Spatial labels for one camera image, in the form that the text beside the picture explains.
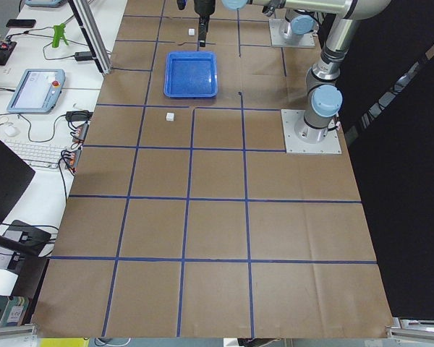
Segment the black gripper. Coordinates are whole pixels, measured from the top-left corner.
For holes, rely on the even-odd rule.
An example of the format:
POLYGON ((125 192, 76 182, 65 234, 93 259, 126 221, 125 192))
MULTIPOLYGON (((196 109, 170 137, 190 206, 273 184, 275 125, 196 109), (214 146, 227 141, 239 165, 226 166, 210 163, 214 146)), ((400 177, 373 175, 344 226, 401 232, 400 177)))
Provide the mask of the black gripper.
POLYGON ((200 16, 198 23, 199 47, 206 47, 210 16, 215 12, 216 0, 194 0, 195 13, 200 16))

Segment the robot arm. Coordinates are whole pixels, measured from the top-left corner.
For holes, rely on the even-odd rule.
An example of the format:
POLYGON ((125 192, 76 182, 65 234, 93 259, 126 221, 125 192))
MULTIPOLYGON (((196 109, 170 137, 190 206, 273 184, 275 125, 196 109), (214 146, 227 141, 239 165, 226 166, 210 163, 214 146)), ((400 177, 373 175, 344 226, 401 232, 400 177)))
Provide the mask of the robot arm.
POLYGON ((262 6, 269 16, 274 9, 306 10, 335 14, 331 31, 320 58, 306 76, 308 106, 304 116, 294 125, 298 138, 310 144, 324 140, 331 119, 338 113, 343 98, 335 87, 344 60, 359 22, 381 13, 389 1, 224 1, 227 9, 237 10, 247 4, 262 6))
MULTIPOLYGON (((193 1, 195 13, 199 16, 198 44, 206 46, 210 17, 216 9, 216 1, 193 1)), ((315 18, 309 12, 287 9, 282 19, 270 19, 269 30, 273 47, 314 48, 313 31, 315 18)))

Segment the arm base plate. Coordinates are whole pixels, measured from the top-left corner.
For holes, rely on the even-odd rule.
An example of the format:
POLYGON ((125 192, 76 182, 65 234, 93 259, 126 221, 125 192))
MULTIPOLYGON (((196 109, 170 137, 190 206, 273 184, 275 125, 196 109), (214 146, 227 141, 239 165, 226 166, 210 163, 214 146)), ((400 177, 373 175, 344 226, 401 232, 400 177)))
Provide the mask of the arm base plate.
POLYGON ((313 129, 305 123, 304 110, 281 109, 284 144, 287 154, 340 155, 337 126, 331 120, 324 129, 313 129))
POLYGON ((268 21, 271 45, 273 47, 314 48, 315 41, 312 33, 295 34, 285 19, 270 19, 268 21))

